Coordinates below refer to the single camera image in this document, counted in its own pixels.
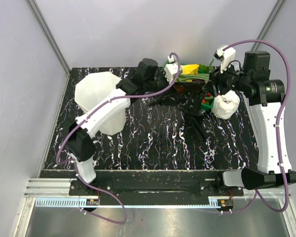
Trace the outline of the black trash bag roll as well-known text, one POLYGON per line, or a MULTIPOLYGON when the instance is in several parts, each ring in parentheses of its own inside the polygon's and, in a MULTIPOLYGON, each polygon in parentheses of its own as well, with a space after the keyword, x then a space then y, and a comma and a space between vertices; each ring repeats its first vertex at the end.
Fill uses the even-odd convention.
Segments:
POLYGON ((200 141, 207 140, 208 135, 203 127, 203 116, 188 116, 187 120, 193 125, 196 134, 199 137, 200 141))

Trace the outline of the white faceted trash bin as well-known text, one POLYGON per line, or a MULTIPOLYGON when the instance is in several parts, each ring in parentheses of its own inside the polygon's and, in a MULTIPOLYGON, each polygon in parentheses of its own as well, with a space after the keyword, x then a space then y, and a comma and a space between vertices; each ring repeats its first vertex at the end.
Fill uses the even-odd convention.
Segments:
MULTIPOLYGON (((86 113, 108 97, 120 81, 121 78, 111 72, 90 73, 76 84, 74 100, 86 113)), ((100 128, 100 132, 115 135, 123 130, 125 122, 126 115, 123 109, 107 121, 100 128)))

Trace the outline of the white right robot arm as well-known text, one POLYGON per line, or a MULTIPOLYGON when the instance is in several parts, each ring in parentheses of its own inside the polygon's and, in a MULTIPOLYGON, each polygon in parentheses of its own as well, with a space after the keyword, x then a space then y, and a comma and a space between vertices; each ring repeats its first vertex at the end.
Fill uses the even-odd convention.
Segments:
POLYGON ((215 182, 215 191, 224 196, 232 187, 247 190, 276 188, 296 183, 286 149, 284 132, 284 100, 288 93, 281 80, 270 80, 270 54, 266 51, 248 51, 244 63, 233 66, 235 49, 225 46, 214 55, 221 65, 210 72, 213 84, 212 113, 220 119, 229 119, 236 112, 241 92, 248 100, 247 111, 259 149, 258 166, 225 171, 215 182))

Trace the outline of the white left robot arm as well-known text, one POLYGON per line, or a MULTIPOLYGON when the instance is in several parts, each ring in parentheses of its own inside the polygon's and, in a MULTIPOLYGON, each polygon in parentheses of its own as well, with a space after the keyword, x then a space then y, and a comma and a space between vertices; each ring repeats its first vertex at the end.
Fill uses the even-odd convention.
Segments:
POLYGON ((164 69, 155 60, 144 58, 121 79, 110 72, 93 73, 76 85, 75 101, 84 111, 67 125, 67 136, 61 148, 67 148, 74 162, 80 189, 86 195, 96 192, 96 172, 93 142, 98 131, 114 135, 125 125, 126 108, 137 99, 153 97, 169 90, 175 82, 178 68, 171 62, 164 69))

